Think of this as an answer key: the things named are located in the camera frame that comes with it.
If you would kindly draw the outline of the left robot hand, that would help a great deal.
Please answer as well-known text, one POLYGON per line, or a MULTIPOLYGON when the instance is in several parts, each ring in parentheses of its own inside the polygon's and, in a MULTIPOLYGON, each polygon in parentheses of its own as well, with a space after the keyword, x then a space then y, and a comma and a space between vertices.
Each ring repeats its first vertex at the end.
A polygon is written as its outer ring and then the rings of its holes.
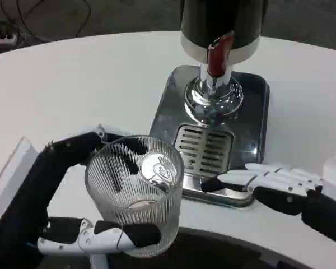
POLYGON ((103 126, 49 143, 37 152, 22 138, 0 173, 0 268, 36 268, 45 255, 104 258, 150 247, 161 232, 152 222, 119 224, 49 217, 47 208, 67 170, 121 139, 103 126))

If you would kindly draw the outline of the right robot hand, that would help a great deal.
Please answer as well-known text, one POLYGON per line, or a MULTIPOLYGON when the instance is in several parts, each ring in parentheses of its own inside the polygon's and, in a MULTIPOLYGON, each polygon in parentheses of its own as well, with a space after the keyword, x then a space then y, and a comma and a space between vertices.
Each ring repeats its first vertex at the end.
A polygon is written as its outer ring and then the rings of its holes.
POLYGON ((200 188, 206 193, 245 191, 272 210, 300 215, 305 225, 336 242, 336 157, 325 162, 322 175, 278 164, 247 163, 244 170, 218 174, 200 188))

